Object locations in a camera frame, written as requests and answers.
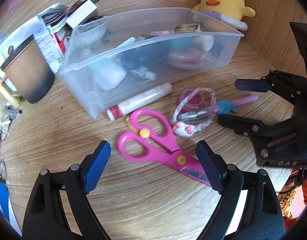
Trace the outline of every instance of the white marker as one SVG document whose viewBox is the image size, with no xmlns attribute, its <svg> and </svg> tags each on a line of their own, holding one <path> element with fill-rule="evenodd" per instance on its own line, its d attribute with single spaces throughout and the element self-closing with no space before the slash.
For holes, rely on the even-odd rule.
<svg viewBox="0 0 307 240">
<path fill-rule="evenodd" d="M 109 107 L 106 112 L 111 121 L 114 121 L 125 114 L 129 114 L 140 107 L 146 106 L 153 101 L 162 98 L 172 92 L 170 83 L 164 83 L 160 86 L 149 89 L 139 95 L 131 97 L 117 105 Z"/>
</svg>

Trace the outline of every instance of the plastic bin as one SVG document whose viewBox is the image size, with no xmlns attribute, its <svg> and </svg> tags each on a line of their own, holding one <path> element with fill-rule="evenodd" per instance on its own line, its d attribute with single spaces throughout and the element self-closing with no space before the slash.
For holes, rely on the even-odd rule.
<svg viewBox="0 0 307 240">
<path fill-rule="evenodd" d="M 192 23 L 199 23 L 201 32 L 119 46 L 131 37 Z M 205 46 L 210 44 L 210 35 L 211 49 Z M 74 28 L 60 75 L 83 108 L 96 118 L 106 108 L 150 88 L 228 65 L 241 36 L 230 26 L 189 8 L 120 13 Z"/>
</svg>

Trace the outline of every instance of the mug lid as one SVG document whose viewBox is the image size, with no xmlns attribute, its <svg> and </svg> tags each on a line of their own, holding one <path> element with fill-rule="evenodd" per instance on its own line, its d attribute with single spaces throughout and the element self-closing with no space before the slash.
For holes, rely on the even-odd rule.
<svg viewBox="0 0 307 240">
<path fill-rule="evenodd" d="M 10 55 L 9 57 L 4 61 L 4 63 L 1 65 L 0 69 L 4 71 L 6 67 L 12 62 L 12 60 L 18 56 L 18 54 L 34 39 L 34 35 L 31 35 L 29 38 L 27 38 L 23 43 L 21 43 Z"/>
</svg>

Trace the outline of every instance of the scissors blade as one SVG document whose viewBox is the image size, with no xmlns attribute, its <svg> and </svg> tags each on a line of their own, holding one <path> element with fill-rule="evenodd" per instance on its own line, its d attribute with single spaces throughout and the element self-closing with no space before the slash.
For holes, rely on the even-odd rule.
<svg viewBox="0 0 307 240">
<path fill-rule="evenodd" d="M 183 169 L 182 171 L 187 173 L 187 174 L 190 174 L 190 175 L 194 176 L 197 179 L 201 179 L 201 180 L 203 180 L 205 182 L 209 182 L 209 179 L 203 173 L 199 173 L 199 172 L 191 170 L 191 169 Z"/>
</svg>

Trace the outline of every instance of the brown mug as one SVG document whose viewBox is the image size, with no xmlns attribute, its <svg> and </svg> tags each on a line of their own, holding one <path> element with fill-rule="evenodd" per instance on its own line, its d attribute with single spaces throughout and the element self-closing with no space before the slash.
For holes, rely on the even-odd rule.
<svg viewBox="0 0 307 240">
<path fill-rule="evenodd" d="M 31 35 L 15 49 L 0 67 L 5 72 L 1 86 L 13 97 L 23 96 L 28 102 L 36 103 L 42 99 L 55 80 L 34 36 Z M 4 82 L 12 82 L 17 91 L 12 91 Z"/>
</svg>

